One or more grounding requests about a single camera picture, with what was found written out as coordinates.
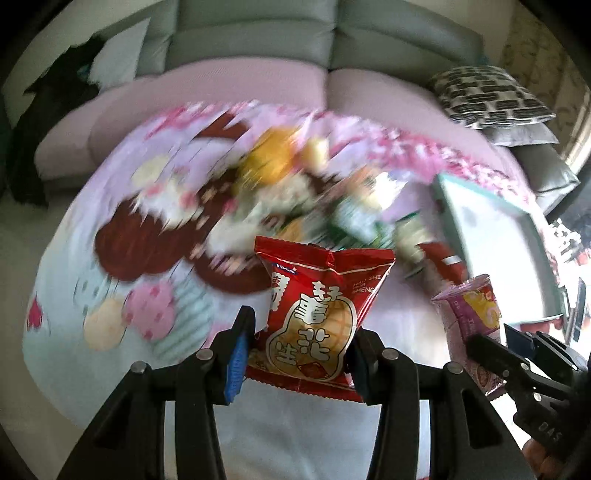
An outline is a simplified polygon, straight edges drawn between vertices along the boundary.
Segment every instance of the metal screw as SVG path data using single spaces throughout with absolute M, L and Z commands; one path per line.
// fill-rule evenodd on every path
M 202 348 L 201 350 L 197 351 L 196 355 L 200 360 L 207 361 L 213 358 L 213 351 L 211 351 L 209 348 Z
M 142 374 L 146 371 L 148 364 L 146 362 L 138 361 L 131 364 L 130 370 L 134 374 Z
M 382 350 L 382 356 L 386 360 L 396 360 L 399 355 L 400 353 L 398 352 L 398 350 L 394 348 L 385 348 L 384 350 Z
M 455 362 L 449 362 L 447 364 L 447 369 L 454 375 L 459 375 L 464 371 L 463 367 Z

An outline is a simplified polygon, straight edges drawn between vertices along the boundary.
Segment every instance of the peanut snack bag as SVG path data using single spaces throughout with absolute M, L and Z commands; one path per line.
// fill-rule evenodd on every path
M 394 263 L 388 249 L 331 252 L 315 245 L 257 237 L 269 267 L 267 327 L 258 332 L 246 376 L 322 397 L 360 401 L 345 352 Z

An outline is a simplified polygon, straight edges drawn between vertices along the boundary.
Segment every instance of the white pillow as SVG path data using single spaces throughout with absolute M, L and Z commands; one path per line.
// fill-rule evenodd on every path
M 89 83 L 97 83 L 102 92 L 132 82 L 149 23 L 146 18 L 107 40 L 92 62 Z

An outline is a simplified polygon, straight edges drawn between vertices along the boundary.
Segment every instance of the teal tray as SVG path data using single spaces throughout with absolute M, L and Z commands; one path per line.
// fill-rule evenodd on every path
M 471 277 L 488 274 L 505 323 L 558 318 L 564 303 L 530 214 L 478 185 L 440 174 L 431 186 L 443 233 Z

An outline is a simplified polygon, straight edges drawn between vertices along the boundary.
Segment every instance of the wall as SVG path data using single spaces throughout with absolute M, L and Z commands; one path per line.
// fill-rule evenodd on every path
M 23 91 L 70 46 L 84 43 L 93 32 L 156 3 L 158 0 L 73 0 L 29 44 L 2 87 L 6 112 L 14 125 L 29 107 Z
M 428 8 L 484 38 L 485 53 L 497 63 L 507 36 L 516 0 L 407 0 Z

